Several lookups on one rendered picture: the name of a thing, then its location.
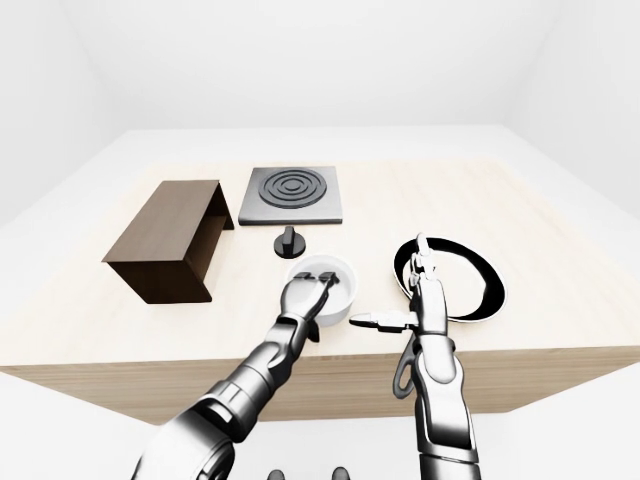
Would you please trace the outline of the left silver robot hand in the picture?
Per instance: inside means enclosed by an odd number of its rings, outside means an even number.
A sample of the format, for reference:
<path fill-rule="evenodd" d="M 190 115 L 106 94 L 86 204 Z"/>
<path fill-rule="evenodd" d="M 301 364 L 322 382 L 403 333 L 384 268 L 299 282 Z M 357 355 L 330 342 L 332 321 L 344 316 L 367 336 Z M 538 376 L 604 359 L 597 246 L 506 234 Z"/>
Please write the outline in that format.
<path fill-rule="evenodd" d="M 340 282 L 333 271 L 314 276 L 309 271 L 297 273 L 284 287 L 277 324 L 306 325 L 306 337 L 314 343 L 320 341 L 316 317 L 329 298 L 329 289 Z"/>

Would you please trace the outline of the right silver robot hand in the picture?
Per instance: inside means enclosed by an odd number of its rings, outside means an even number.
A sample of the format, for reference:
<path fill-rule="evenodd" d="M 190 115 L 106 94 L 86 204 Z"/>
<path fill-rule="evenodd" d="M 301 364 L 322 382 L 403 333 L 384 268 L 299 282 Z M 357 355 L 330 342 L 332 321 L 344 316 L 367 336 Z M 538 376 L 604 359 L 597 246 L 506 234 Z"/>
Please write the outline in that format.
<path fill-rule="evenodd" d="M 412 330 L 416 335 L 447 335 L 447 309 L 442 283 L 435 273 L 435 261 L 427 237 L 419 233 L 410 258 L 409 312 L 372 312 L 353 315 L 351 325 L 381 332 Z"/>

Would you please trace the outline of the white bowl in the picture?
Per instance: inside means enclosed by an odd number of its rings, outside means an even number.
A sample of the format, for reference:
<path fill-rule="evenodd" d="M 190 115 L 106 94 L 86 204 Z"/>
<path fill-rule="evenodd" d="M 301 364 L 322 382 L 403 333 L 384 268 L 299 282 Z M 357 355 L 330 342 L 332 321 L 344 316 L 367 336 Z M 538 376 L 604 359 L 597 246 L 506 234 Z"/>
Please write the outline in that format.
<path fill-rule="evenodd" d="M 358 279 L 353 267 L 344 259 L 332 255 L 307 255 L 296 261 L 289 269 L 285 279 L 291 280 L 300 272 L 309 272 L 318 276 L 324 272 L 334 272 L 339 280 L 329 290 L 329 298 L 316 316 L 320 327 L 331 327 L 343 321 L 354 302 Z"/>

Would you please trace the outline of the dark wooden cabinet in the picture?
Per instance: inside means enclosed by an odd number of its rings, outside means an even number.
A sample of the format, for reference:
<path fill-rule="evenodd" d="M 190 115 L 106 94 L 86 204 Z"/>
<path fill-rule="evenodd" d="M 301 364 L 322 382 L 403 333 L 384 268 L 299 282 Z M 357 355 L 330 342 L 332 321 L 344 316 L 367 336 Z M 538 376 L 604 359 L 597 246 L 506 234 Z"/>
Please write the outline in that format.
<path fill-rule="evenodd" d="M 204 280 L 234 223 L 217 180 L 159 184 L 103 262 L 148 304 L 207 303 Z"/>

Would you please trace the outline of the round black stove knob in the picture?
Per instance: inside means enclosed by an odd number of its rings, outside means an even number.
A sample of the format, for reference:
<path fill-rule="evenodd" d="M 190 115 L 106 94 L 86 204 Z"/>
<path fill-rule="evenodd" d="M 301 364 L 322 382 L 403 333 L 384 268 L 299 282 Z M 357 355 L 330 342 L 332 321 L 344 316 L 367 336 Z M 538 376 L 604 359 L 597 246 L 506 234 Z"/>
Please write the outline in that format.
<path fill-rule="evenodd" d="M 286 226 L 284 232 L 274 240 L 273 248 L 280 258 L 294 259 L 305 252 L 306 241 L 293 226 Z"/>

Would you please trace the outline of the black frying pan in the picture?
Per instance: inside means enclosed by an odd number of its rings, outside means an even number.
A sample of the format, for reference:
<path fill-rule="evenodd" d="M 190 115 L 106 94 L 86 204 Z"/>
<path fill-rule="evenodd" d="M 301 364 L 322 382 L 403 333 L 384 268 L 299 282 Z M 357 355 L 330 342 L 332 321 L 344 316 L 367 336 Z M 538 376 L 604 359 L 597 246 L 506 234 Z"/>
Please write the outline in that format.
<path fill-rule="evenodd" d="M 453 240 L 428 237 L 427 242 L 434 251 L 445 252 L 464 258 L 474 267 L 484 282 L 484 291 L 480 305 L 471 313 L 462 316 L 449 316 L 449 320 L 458 323 L 480 322 L 500 311 L 506 301 L 506 288 L 501 276 L 488 260 L 471 248 Z M 393 261 L 396 282 L 407 298 L 411 298 L 411 293 L 408 282 L 404 279 L 404 269 L 409 263 L 411 255 L 416 251 L 416 241 L 409 240 L 399 247 Z M 415 358 L 415 354 L 413 353 L 414 340 L 415 335 L 412 334 L 400 357 L 393 377 L 392 392 L 398 399 L 408 397 L 414 390 L 414 384 L 411 379 L 409 379 L 404 386 L 401 385 L 401 378 L 405 368 L 411 366 Z"/>

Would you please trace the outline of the flat dark stove plate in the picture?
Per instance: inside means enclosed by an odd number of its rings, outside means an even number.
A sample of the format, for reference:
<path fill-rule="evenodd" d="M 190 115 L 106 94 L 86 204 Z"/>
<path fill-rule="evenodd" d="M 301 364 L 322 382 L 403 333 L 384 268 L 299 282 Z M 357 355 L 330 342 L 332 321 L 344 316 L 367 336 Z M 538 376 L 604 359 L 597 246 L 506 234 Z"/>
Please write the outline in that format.
<path fill-rule="evenodd" d="M 254 168 L 238 221 L 243 226 L 341 224 L 336 168 Z"/>

